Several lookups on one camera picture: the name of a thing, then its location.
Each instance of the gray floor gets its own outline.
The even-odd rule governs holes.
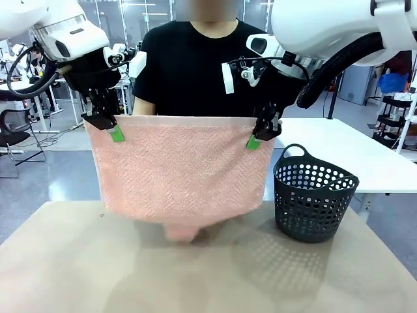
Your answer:
[[[291,107],[286,117],[321,117],[323,100],[311,109]],[[357,106],[338,101],[335,117],[370,135],[367,123],[375,122],[375,106]],[[272,166],[281,155],[276,149],[271,162],[265,199],[273,199]],[[89,151],[47,152],[45,164],[20,166],[19,179],[0,179],[0,243],[46,201],[99,200],[100,193],[93,156]],[[13,170],[7,157],[0,157],[0,173]],[[369,218],[369,226],[386,243],[404,266],[417,278],[417,195],[379,195]],[[354,209],[359,202],[353,200]]]

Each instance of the person's arm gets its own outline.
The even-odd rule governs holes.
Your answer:
[[[135,107],[133,109],[133,115],[155,115],[155,113],[155,104],[135,97]]]
[[[155,29],[145,35],[141,51],[147,53],[146,66],[136,78],[132,94],[135,96],[133,115],[156,115],[160,105],[160,71]]]

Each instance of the black basket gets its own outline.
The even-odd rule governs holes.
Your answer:
[[[284,157],[291,147],[301,148],[304,155]],[[274,183],[278,228],[293,239],[322,243],[338,230],[359,179],[294,144],[275,165]]]

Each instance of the office chair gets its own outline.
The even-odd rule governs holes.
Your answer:
[[[8,155],[8,157],[13,161],[14,167],[16,169],[16,176],[12,177],[1,177],[0,178],[19,178],[19,169],[18,166],[24,162],[45,162],[46,155],[42,146],[40,145],[38,138],[35,136],[33,132],[32,125],[29,122],[29,110],[27,108],[24,110],[5,110],[0,114],[0,147],[6,148],[7,153],[0,153],[0,157],[2,155]],[[25,160],[16,160],[12,153],[11,147],[17,145],[21,142],[24,142],[27,138],[31,135],[26,132],[26,130],[31,130],[33,137],[35,138],[36,142],[38,143],[38,147],[40,151],[35,153],[34,155],[26,158]],[[37,155],[43,154],[43,160],[32,160]]]

